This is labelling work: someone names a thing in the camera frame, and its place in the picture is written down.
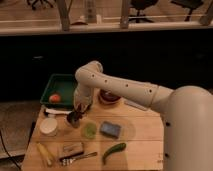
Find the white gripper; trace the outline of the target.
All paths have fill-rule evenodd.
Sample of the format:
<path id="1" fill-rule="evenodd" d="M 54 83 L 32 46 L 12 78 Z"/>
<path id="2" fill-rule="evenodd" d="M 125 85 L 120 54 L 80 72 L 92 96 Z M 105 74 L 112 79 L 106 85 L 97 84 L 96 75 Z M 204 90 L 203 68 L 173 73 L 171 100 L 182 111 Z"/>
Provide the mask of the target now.
<path id="1" fill-rule="evenodd" d="M 93 102 L 93 89 L 78 84 L 74 91 L 74 108 L 84 113 Z"/>

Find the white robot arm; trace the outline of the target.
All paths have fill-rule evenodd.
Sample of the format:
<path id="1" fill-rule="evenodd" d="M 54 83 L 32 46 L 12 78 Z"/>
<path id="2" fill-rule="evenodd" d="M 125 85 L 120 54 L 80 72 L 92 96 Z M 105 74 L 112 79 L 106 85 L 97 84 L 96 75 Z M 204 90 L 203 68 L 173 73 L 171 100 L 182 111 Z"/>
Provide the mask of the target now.
<path id="1" fill-rule="evenodd" d="M 175 90 L 103 73 L 91 61 L 75 72 L 74 106 L 85 111 L 96 88 L 124 97 L 163 116 L 163 170 L 213 171 L 213 94 L 198 86 Z"/>

